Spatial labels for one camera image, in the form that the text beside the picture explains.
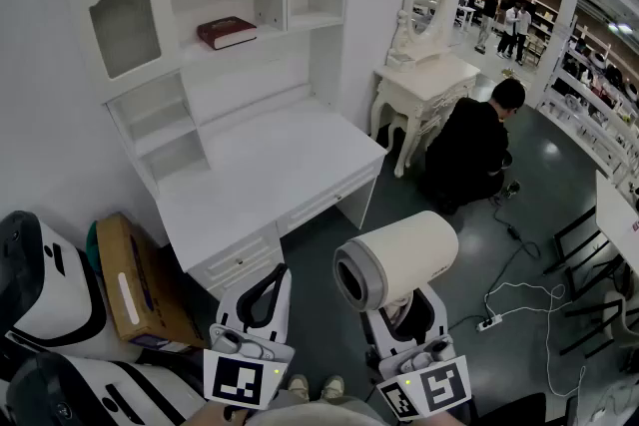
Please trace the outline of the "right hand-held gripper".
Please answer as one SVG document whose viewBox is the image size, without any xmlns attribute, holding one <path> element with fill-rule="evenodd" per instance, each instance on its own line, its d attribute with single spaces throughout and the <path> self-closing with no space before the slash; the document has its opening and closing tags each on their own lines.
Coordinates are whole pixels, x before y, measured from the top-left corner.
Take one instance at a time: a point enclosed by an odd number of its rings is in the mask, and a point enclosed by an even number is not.
<svg viewBox="0 0 639 426">
<path fill-rule="evenodd" d="M 414 294 L 420 343 L 399 334 L 384 309 L 360 314 L 376 390 L 401 422 L 431 417 L 471 398 L 466 357 L 456 353 L 450 336 L 442 336 L 448 329 L 442 299 L 431 286 Z"/>
</svg>

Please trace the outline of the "green object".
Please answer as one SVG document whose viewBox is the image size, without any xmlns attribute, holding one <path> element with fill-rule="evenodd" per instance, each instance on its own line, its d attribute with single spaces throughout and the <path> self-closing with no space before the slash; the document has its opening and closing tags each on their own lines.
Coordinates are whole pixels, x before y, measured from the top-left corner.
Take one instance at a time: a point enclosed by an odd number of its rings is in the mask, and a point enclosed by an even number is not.
<svg viewBox="0 0 639 426">
<path fill-rule="evenodd" d="M 85 252 L 92 269 L 94 270 L 96 274 L 102 275 L 102 265 L 101 265 L 101 258 L 100 258 L 100 249 L 99 249 L 96 221 L 93 221 L 89 227 L 89 230 L 86 236 L 85 248 L 86 248 Z"/>
</svg>

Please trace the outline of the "person's left forearm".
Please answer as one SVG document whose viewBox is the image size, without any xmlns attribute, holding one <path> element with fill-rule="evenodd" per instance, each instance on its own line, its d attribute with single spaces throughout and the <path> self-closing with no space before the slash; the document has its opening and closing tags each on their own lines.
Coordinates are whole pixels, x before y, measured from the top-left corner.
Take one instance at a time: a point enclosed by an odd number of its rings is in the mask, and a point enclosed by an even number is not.
<svg viewBox="0 0 639 426">
<path fill-rule="evenodd" d="M 210 401 L 181 426 L 244 426 L 248 410 Z"/>
</svg>

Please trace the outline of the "cream carved vanity table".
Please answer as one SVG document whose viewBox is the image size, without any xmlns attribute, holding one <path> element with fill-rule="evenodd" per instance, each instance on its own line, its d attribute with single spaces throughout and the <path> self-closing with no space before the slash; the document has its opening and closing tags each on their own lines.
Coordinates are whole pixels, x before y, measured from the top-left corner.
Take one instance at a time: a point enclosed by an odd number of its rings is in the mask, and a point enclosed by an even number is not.
<svg viewBox="0 0 639 426">
<path fill-rule="evenodd" d="M 452 53 L 429 57 L 409 71 L 395 71 L 388 66 L 375 71 L 379 83 L 370 110 L 370 136 L 377 137 L 383 108 L 391 107 L 388 144 L 393 145 L 395 129 L 404 130 L 394 168 L 397 178 L 411 166 L 416 151 L 428 148 L 457 101 L 474 88 L 479 74 L 477 67 Z"/>
</svg>

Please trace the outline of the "person's grey clothing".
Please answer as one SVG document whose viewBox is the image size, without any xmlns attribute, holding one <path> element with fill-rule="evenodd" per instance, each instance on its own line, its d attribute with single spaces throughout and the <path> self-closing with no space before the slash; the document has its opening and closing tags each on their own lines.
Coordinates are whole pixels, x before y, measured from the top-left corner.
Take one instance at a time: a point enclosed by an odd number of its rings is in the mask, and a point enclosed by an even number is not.
<svg viewBox="0 0 639 426">
<path fill-rule="evenodd" d="M 303 402 L 282 390 L 265 411 L 257 412 L 245 426 L 388 426 L 365 402 L 352 397 Z"/>
</svg>

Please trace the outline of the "brown cardboard box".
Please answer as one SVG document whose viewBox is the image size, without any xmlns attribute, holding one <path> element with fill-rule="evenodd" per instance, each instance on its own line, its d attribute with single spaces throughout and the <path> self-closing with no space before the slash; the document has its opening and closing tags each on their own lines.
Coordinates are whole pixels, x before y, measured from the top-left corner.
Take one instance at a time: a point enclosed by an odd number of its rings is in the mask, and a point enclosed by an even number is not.
<svg viewBox="0 0 639 426">
<path fill-rule="evenodd" d="M 172 353 L 204 348 L 205 338 L 181 296 L 179 274 L 154 240 L 123 214 L 96 223 L 102 275 L 120 338 Z"/>
</svg>

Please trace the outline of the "white table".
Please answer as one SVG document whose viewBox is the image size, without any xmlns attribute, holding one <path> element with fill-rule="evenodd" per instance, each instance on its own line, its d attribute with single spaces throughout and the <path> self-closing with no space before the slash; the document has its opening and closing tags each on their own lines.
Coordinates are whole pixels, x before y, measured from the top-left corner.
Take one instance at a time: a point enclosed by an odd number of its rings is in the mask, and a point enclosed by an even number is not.
<svg viewBox="0 0 639 426">
<path fill-rule="evenodd" d="M 639 276 L 639 214 L 607 177 L 599 171 L 595 173 L 595 177 L 596 224 Z"/>
</svg>

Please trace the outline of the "black metal frame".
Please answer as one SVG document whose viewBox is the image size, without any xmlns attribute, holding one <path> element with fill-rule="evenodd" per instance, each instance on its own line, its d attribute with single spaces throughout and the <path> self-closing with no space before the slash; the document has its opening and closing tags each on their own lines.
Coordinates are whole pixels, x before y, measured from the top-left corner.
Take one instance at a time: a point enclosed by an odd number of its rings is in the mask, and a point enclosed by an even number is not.
<svg viewBox="0 0 639 426">
<path fill-rule="evenodd" d="M 572 250 L 566 252 L 562 245 L 564 237 L 596 215 L 597 208 L 593 207 L 553 236 L 557 258 L 543 273 L 547 275 L 559 269 L 564 270 L 570 303 L 578 301 L 605 279 L 612 278 L 620 268 L 624 270 L 623 283 L 621 288 L 611 292 L 601 303 L 573 308 L 564 312 L 566 317 L 594 313 L 599 316 L 593 320 L 594 327 L 591 330 L 559 351 L 561 356 L 572 352 L 599 334 L 604 334 L 606 340 L 595 349 L 587 352 L 586 358 L 594 356 L 613 344 L 626 348 L 639 347 L 639 292 L 634 295 L 629 294 L 631 290 L 630 277 L 632 275 L 639 276 L 639 270 L 631 266 L 630 258 L 625 256 L 620 249 L 617 249 L 615 255 L 608 260 L 599 263 L 592 262 L 592 259 L 598 256 L 603 249 L 613 244 L 614 237 L 611 230 L 604 227 L 603 222 L 599 220 L 596 223 L 595 231 Z"/>
</svg>

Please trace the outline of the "white storage shelves with goods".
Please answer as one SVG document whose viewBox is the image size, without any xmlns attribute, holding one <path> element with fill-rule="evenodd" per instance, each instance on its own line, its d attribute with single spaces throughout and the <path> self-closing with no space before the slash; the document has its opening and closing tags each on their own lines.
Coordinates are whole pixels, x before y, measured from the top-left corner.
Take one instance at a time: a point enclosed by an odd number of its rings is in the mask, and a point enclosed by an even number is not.
<svg viewBox="0 0 639 426">
<path fill-rule="evenodd" d="M 639 73 L 573 22 L 536 110 L 618 185 L 639 185 Z"/>
</svg>

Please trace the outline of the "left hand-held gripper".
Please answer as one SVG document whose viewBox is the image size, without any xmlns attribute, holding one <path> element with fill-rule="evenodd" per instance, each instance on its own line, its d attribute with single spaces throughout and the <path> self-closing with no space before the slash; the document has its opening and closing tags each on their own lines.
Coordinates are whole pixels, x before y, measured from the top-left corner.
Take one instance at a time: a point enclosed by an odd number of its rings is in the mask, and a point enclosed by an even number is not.
<svg viewBox="0 0 639 426">
<path fill-rule="evenodd" d="M 285 344 L 292 283 L 288 266 L 278 263 L 247 274 L 224 292 L 218 324 L 210 327 L 211 347 L 204 351 L 206 399 L 253 410 L 269 407 L 296 353 Z"/>
</svg>

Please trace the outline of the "cream hair dryer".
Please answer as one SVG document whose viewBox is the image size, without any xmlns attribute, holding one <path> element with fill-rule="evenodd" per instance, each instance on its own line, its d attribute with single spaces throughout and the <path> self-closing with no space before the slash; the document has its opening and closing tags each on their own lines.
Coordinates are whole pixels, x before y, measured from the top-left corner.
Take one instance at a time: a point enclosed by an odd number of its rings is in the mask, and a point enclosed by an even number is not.
<svg viewBox="0 0 639 426">
<path fill-rule="evenodd" d="M 446 272 L 458 249 L 452 225 L 424 211 L 345 242 L 334 253 L 333 275 L 354 310 L 378 310 Z"/>
</svg>

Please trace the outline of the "white and black appliance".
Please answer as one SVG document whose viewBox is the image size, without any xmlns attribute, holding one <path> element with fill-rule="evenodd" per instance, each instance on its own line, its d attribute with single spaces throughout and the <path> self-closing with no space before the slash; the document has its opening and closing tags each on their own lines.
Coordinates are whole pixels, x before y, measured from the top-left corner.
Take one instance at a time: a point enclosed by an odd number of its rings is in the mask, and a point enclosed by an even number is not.
<svg viewBox="0 0 639 426">
<path fill-rule="evenodd" d="M 39 353 L 11 379 L 14 426 L 181 426 L 206 403 L 162 366 Z"/>
<path fill-rule="evenodd" d="M 33 351 L 77 352 L 108 323 L 82 250 L 34 213 L 14 211 L 0 220 L 0 336 Z"/>
</svg>

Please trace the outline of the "white desk with hutch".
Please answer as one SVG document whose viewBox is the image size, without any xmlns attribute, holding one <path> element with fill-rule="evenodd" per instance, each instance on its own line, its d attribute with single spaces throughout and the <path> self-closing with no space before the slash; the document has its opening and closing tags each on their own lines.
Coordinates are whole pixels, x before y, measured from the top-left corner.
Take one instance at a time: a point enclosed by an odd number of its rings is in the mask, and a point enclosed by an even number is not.
<svg viewBox="0 0 639 426">
<path fill-rule="evenodd" d="M 338 110 L 345 0 L 69 0 L 89 74 L 182 270 L 214 297 L 329 208 L 355 225 L 382 147 Z M 236 16 L 257 39 L 215 51 Z"/>
</svg>

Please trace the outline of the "person's left shoe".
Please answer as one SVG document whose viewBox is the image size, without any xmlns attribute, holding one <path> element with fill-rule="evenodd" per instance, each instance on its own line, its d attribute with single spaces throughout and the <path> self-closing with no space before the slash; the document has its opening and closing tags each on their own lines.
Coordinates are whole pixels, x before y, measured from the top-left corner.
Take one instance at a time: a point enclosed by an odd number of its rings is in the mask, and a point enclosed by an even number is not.
<svg viewBox="0 0 639 426">
<path fill-rule="evenodd" d="M 302 402 L 310 401 L 309 383 L 302 374 L 295 374 L 290 378 L 288 391 Z"/>
</svg>

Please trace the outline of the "dark red book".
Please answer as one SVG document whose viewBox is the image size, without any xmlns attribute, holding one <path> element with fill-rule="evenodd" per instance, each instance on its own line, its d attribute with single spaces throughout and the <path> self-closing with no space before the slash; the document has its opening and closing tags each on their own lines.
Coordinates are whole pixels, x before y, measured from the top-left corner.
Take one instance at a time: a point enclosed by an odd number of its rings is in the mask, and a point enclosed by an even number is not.
<svg viewBox="0 0 639 426">
<path fill-rule="evenodd" d="M 215 51 L 257 39 L 257 26 L 236 16 L 225 17 L 199 25 L 199 39 Z"/>
</svg>

